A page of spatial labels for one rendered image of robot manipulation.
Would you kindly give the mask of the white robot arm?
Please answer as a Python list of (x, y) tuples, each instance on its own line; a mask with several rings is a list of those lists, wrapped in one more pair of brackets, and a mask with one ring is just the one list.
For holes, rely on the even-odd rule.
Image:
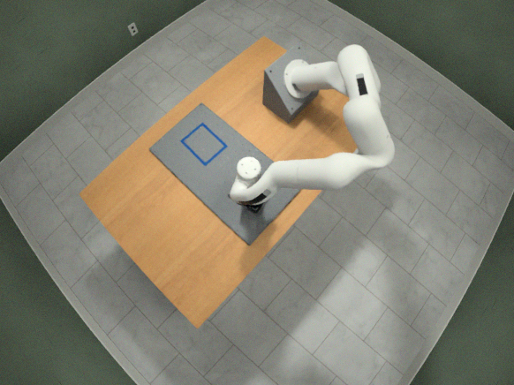
[[(274, 162), (262, 177), (258, 160), (245, 157), (237, 165), (238, 173), (230, 193), (233, 201), (258, 205), (282, 188), (339, 190), (362, 173), (383, 169), (391, 163), (395, 147), (380, 112), (381, 83), (364, 48), (359, 45), (345, 47), (337, 62), (291, 61), (284, 71), (283, 81), (288, 93), (295, 98), (305, 98), (313, 90), (328, 89), (349, 97), (343, 117), (359, 152)], [(353, 99), (355, 97), (357, 99)]]

